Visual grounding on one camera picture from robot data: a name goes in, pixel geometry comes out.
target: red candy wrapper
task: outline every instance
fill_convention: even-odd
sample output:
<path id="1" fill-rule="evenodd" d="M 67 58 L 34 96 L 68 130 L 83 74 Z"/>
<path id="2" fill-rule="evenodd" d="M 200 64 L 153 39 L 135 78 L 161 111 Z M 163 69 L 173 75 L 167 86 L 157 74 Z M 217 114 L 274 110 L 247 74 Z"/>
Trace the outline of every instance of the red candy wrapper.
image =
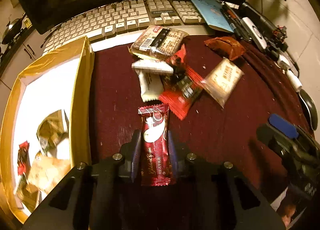
<path id="1" fill-rule="evenodd" d="M 141 185 L 165 186 L 175 183 L 167 142 L 169 105 L 140 107 L 143 147 L 141 150 Z"/>
<path id="2" fill-rule="evenodd" d="M 186 67 L 185 77 L 172 88 L 165 87 L 159 100 L 169 104 L 170 110 L 183 120 L 192 106 L 193 102 L 202 91 L 200 82 L 203 78 L 190 66 Z"/>
<path id="3" fill-rule="evenodd" d="M 28 150 L 29 150 L 29 143 L 25 141 L 19 145 L 18 150 L 18 175 L 22 175 L 27 171 L 27 160 L 28 160 Z"/>

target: dark red tablecloth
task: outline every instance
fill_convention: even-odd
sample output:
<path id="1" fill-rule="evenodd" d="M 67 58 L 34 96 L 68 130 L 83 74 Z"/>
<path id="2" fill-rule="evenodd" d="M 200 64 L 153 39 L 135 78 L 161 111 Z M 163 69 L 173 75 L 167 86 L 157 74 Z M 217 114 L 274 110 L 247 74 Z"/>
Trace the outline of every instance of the dark red tablecloth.
<path id="1" fill-rule="evenodd" d="M 184 39 L 189 65 L 205 77 L 221 57 L 204 45 L 210 36 Z M 206 92 L 191 107 L 185 120 L 169 114 L 169 130 L 190 150 L 213 163 L 232 162 L 272 200 L 286 187 L 281 159 L 256 139 L 257 127 L 276 113 L 309 131 L 297 94 L 273 61 L 254 46 L 235 61 L 244 72 L 222 109 Z M 143 103 L 139 79 L 131 69 L 128 46 L 96 52 L 90 94 L 90 145 L 94 163 L 119 151 L 141 127 L 138 107 Z"/>

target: blue notebook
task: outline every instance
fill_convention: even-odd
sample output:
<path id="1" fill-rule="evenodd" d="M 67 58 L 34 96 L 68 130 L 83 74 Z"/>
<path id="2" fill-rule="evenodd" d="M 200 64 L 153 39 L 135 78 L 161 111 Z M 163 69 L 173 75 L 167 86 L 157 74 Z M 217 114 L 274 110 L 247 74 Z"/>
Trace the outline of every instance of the blue notebook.
<path id="1" fill-rule="evenodd" d="M 209 27 L 215 30 L 233 33 L 232 28 L 220 11 L 222 6 L 218 1 L 191 0 L 191 2 L 198 9 L 199 13 L 203 16 Z"/>

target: frying pan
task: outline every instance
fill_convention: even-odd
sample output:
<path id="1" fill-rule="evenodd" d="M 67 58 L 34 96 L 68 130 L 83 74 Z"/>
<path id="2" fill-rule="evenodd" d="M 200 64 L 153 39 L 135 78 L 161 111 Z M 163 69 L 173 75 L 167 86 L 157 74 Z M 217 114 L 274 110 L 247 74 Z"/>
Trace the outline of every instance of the frying pan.
<path id="1" fill-rule="evenodd" d="M 7 45 L 9 44 L 14 37 L 20 32 L 22 27 L 22 20 L 26 16 L 26 13 L 23 15 L 22 18 L 16 18 L 12 21 L 12 23 L 7 24 L 7 29 L 4 31 L 3 37 L 2 37 L 2 44 Z"/>
<path id="2" fill-rule="evenodd" d="M 318 113 L 316 110 L 316 105 L 313 102 L 309 94 L 305 90 L 301 89 L 298 93 L 299 100 L 302 106 L 303 113 L 307 118 L 307 121 L 312 130 L 316 130 L 318 127 Z"/>

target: cabinet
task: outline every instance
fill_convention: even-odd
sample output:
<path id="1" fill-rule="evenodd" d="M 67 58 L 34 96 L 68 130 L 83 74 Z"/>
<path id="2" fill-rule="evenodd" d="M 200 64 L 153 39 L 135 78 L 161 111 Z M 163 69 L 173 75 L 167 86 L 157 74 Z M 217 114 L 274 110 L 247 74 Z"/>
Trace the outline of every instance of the cabinet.
<path id="1" fill-rule="evenodd" d="M 1 76 L 1 81 L 5 83 L 10 89 L 18 76 L 18 74 L 30 65 L 34 59 L 26 47 L 22 44 L 16 51 L 15 55 L 10 60 L 4 73 Z"/>
<path id="2" fill-rule="evenodd" d="M 42 56 L 45 45 L 41 48 L 41 45 L 45 38 L 49 35 L 49 31 L 44 33 L 43 35 L 39 34 L 37 30 L 34 30 L 27 39 L 23 42 L 24 46 L 28 50 L 28 52 L 32 55 L 32 57 L 37 60 Z"/>
<path id="3" fill-rule="evenodd" d="M 0 81 L 0 128 L 2 125 L 2 119 L 4 115 L 4 110 L 7 105 L 11 90 L 6 87 L 6 85 Z"/>

